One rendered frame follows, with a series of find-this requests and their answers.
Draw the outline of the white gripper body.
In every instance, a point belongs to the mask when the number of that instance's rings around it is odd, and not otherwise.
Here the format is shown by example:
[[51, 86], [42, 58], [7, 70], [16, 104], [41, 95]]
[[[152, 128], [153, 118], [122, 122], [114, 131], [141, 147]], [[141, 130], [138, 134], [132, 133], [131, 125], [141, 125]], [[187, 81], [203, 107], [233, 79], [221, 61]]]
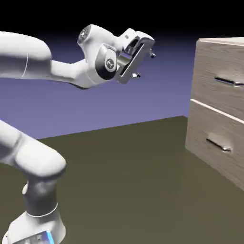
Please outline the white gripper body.
[[154, 42], [150, 36], [137, 36], [127, 45], [118, 57], [118, 82], [126, 84], [133, 78], [133, 73], [139, 73], [138, 67], [146, 56], [150, 56], [149, 50], [152, 49]]

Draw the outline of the light wood drawer front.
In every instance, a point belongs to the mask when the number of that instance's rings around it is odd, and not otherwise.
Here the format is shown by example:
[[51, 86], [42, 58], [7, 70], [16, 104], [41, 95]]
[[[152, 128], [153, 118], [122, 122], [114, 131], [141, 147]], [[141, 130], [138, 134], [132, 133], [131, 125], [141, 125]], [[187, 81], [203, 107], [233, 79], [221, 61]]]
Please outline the light wood drawer front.
[[196, 44], [191, 99], [244, 121], [244, 87], [216, 81], [244, 82], [244, 38], [199, 39]]
[[[232, 152], [222, 152], [206, 138]], [[244, 191], [244, 121], [191, 99], [185, 147]]]

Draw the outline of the light wood cabinet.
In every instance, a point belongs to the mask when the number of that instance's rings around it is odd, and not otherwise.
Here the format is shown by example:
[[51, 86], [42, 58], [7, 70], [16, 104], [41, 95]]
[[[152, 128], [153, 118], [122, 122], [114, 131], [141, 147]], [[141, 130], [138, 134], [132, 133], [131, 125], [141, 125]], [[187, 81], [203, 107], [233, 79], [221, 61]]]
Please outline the light wood cabinet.
[[197, 41], [185, 147], [244, 191], [244, 37]]

